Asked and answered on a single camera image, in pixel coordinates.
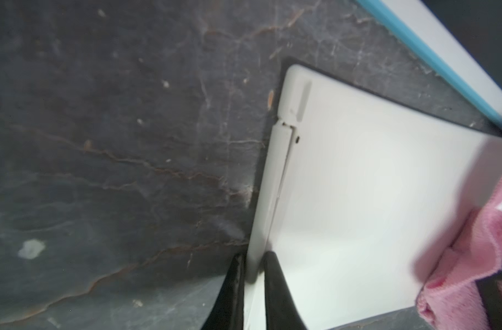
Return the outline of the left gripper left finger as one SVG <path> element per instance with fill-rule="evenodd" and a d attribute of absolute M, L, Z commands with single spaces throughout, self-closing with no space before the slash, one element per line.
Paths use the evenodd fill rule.
<path fill-rule="evenodd" d="M 236 254 L 211 313 L 201 330 L 242 330 L 244 325 L 245 255 Z"/>

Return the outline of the pink cleaning cloth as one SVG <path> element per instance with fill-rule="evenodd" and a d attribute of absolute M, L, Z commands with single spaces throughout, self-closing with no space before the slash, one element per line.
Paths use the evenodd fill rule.
<path fill-rule="evenodd" d="M 501 269 L 502 178 L 442 254 L 417 298 L 418 314 L 435 329 L 490 329 L 476 281 Z"/>

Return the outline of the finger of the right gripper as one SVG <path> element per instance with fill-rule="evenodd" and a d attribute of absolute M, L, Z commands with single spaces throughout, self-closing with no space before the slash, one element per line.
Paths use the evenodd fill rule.
<path fill-rule="evenodd" d="M 476 281 L 487 321 L 492 330 L 502 329 L 502 294 L 498 286 L 500 281 L 502 281 L 502 269 Z"/>

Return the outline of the white drawing tablet front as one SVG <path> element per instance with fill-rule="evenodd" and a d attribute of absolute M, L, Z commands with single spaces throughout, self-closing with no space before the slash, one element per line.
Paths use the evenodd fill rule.
<path fill-rule="evenodd" d="M 502 177 L 502 138 L 301 65 L 286 72 L 278 120 L 293 137 L 265 252 L 276 253 L 309 329 L 412 307 Z M 245 328 L 265 327 L 259 267 Z"/>

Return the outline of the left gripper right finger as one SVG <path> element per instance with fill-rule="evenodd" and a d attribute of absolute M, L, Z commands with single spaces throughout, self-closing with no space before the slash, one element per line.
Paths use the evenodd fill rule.
<path fill-rule="evenodd" d="M 263 256 L 265 275 L 265 315 L 267 330 L 303 329 L 301 319 L 275 252 Z"/>

